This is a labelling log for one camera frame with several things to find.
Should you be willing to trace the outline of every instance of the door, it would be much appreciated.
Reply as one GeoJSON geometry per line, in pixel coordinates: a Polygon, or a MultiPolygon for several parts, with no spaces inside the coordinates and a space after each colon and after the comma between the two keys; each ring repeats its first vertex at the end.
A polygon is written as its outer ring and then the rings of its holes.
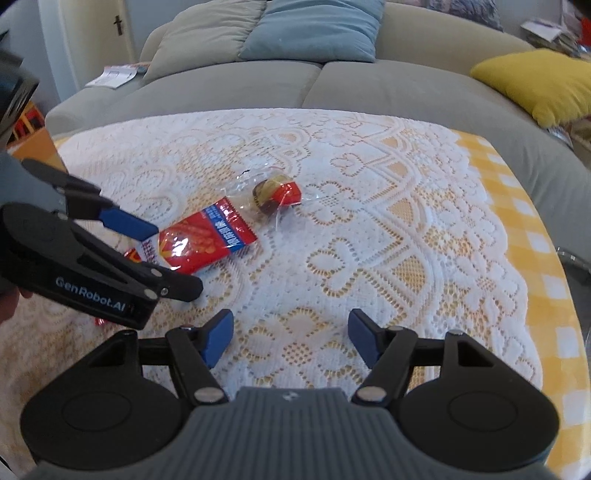
{"type": "Polygon", "coordinates": [[[107,65],[135,61],[124,0],[60,0],[59,8],[77,89],[107,65]]]}

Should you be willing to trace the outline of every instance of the clear plastic bag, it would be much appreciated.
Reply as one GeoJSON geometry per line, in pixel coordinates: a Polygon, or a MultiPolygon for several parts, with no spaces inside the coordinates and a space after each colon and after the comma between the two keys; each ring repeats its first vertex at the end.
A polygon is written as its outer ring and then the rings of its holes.
{"type": "Polygon", "coordinates": [[[279,228],[281,217],[294,206],[320,198],[281,168],[268,164],[242,172],[220,191],[255,232],[268,225],[279,228]]]}

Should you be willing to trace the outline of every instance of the gray pillow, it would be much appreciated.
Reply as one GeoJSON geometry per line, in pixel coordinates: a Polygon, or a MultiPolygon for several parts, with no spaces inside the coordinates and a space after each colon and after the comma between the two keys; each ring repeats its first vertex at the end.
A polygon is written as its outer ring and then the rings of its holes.
{"type": "Polygon", "coordinates": [[[266,5],[265,0],[212,0],[180,12],[169,24],[144,81],[238,61],[266,5]]]}
{"type": "Polygon", "coordinates": [[[428,7],[503,31],[495,0],[428,0],[428,7]]]}

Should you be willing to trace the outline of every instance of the couch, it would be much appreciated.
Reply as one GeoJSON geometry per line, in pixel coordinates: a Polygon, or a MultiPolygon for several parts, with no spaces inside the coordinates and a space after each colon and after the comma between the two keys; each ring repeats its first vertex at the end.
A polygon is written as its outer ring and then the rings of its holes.
{"type": "MultiPolygon", "coordinates": [[[[152,32],[150,61],[167,30],[152,32]]],[[[153,115],[310,108],[434,122],[489,140],[527,191],[556,246],[591,259],[591,171],[520,107],[468,76],[482,60],[527,51],[519,38],[427,9],[387,3],[375,63],[244,61],[117,90],[86,88],[47,115],[52,135],[153,115]]]]}

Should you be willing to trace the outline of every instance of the red object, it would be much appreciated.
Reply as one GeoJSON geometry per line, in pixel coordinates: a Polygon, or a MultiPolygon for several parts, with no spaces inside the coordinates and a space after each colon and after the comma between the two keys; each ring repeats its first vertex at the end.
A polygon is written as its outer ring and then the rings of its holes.
{"type": "Polygon", "coordinates": [[[279,205],[287,207],[301,203],[301,191],[294,181],[281,185],[271,197],[279,205]]]}
{"type": "Polygon", "coordinates": [[[581,40],[579,43],[585,46],[591,46],[591,20],[588,18],[583,18],[581,20],[581,26],[583,29],[583,33],[581,34],[581,40]]]}
{"type": "MultiPolygon", "coordinates": [[[[125,256],[140,263],[166,262],[172,270],[192,274],[256,241],[256,235],[230,201],[222,200],[148,238],[125,256]]],[[[102,326],[105,320],[95,318],[102,326]]]]}

